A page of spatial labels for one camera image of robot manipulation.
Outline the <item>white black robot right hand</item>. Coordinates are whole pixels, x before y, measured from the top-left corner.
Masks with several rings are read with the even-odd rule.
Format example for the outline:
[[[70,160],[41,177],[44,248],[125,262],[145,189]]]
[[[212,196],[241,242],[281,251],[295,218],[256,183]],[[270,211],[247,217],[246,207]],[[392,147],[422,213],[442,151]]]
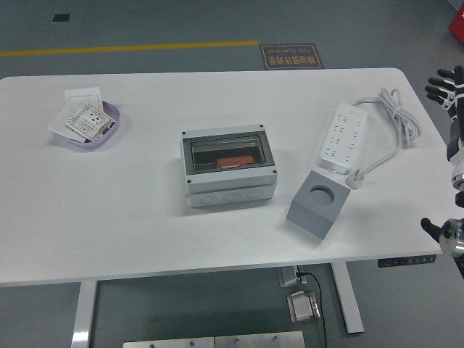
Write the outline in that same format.
[[[447,145],[447,160],[451,159],[463,148],[463,66],[454,70],[437,71],[439,78],[429,78],[425,87],[426,96],[437,102],[448,113],[452,120],[450,142]]]

